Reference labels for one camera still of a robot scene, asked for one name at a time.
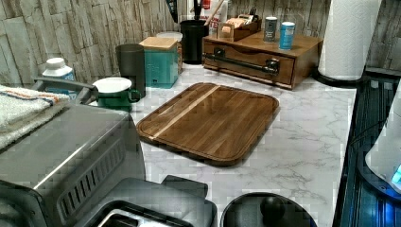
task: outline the drawer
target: drawer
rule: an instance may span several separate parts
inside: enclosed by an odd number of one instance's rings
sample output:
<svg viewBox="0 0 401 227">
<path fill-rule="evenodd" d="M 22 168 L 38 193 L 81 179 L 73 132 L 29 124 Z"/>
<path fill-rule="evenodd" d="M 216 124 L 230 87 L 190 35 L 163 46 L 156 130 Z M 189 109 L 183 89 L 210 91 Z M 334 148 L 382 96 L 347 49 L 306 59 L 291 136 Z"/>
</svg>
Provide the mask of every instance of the drawer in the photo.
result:
<svg viewBox="0 0 401 227">
<path fill-rule="evenodd" d="M 250 48 L 204 42 L 204 64 L 218 70 L 236 72 L 250 78 L 291 85 L 295 60 L 282 56 L 263 53 Z M 271 61 L 277 71 L 271 71 Z"/>
</svg>

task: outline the red bottle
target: red bottle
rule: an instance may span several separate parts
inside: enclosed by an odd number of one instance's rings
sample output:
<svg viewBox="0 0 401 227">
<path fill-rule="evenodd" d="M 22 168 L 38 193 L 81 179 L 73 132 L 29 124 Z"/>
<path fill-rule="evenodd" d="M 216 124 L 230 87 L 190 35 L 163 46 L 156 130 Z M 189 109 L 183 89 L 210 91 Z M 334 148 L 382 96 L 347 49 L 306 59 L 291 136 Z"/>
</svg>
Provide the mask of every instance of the red bottle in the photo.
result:
<svg viewBox="0 0 401 227">
<path fill-rule="evenodd" d="M 210 9 L 210 1 L 211 0 L 203 0 L 203 8 Z"/>
</svg>

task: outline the blue light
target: blue light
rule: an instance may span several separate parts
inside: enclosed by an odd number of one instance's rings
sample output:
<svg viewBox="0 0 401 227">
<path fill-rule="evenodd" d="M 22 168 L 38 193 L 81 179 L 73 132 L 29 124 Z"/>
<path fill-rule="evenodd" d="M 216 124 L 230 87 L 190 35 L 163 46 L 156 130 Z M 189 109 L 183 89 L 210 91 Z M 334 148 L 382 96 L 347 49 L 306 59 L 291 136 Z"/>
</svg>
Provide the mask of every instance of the blue light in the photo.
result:
<svg viewBox="0 0 401 227">
<path fill-rule="evenodd" d="M 394 176 L 392 176 L 392 182 L 393 183 L 399 183 L 401 180 L 401 173 L 400 172 L 396 172 L 394 174 Z"/>
</svg>

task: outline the dish towel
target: dish towel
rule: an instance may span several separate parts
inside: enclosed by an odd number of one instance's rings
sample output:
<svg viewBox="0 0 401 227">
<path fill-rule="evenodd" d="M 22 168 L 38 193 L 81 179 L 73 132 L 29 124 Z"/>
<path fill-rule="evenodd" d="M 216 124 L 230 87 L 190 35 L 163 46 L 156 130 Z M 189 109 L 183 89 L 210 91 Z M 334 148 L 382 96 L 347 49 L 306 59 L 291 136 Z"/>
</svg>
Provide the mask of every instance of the dish towel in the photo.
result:
<svg viewBox="0 0 401 227">
<path fill-rule="evenodd" d="M 0 149 L 50 120 L 69 96 L 0 85 Z"/>
</svg>

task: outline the toaster oven handle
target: toaster oven handle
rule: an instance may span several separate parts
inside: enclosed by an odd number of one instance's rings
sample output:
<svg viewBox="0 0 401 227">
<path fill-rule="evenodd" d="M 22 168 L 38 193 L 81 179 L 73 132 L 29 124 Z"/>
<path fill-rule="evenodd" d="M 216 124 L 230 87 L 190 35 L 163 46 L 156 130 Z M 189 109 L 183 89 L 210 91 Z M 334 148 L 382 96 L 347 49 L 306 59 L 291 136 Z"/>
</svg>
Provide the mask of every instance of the toaster oven handle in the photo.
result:
<svg viewBox="0 0 401 227">
<path fill-rule="evenodd" d="M 35 84 L 31 87 L 32 90 L 39 92 L 44 91 L 47 87 L 65 89 L 78 92 L 76 103 L 89 104 L 96 100 L 97 88 L 94 85 L 81 83 L 68 79 L 53 79 L 53 78 L 35 78 Z"/>
</svg>

